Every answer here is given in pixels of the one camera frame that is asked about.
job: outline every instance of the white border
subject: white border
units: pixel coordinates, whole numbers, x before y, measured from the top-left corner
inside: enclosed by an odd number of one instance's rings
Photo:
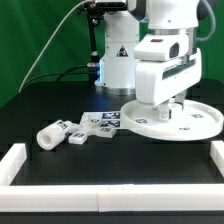
[[[223,152],[212,142],[221,172]],[[0,212],[224,210],[224,184],[9,186],[26,158],[25,144],[15,144],[0,162]]]

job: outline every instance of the warning label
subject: warning label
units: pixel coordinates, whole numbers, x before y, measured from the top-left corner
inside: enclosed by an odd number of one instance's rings
[[[117,57],[128,57],[128,53],[125,50],[124,46],[121,47],[120,51],[117,54]]]

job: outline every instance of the black table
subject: black table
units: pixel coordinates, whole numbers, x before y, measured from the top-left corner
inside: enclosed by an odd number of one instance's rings
[[[188,99],[224,113],[224,86],[202,80]],[[41,149],[36,134],[62,119],[79,123],[83,112],[119,111],[135,96],[97,93],[87,82],[35,83],[0,110],[0,155],[26,143],[28,159],[12,185],[224,183],[210,158],[211,140],[168,142],[119,130],[113,139],[91,136],[83,145]],[[224,212],[1,213],[0,223],[222,223]]]

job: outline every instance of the green screen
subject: green screen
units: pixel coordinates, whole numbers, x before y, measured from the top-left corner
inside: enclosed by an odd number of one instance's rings
[[[64,16],[79,0],[0,0],[0,107],[14,97],[29,68]],[[200,43],[203,77],[224,81],[223,21],[224,1],[215,10],[217,31],[213,38]],[[199,35],[206,36],[210,19],[200,23]],[[141,37],[147,33],[141,24]],[[100,56],[104,54],[104,22],[96,28]],[[74,13],[60,29],[31,77],[60,73],[90,61],[90,44],[85,13]],[[77,76],[64,80],[86,80]]]

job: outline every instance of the white disc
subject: white disc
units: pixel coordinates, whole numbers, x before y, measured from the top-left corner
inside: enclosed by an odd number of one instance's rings
[[[162,140],[189,141],[213,137],[223,129],[223,115],[208,105],[185,100],[182,106],[171,102],[171,119],[158,119],[158,108],[137,100],[121,108],[121,122],[131,131]]]

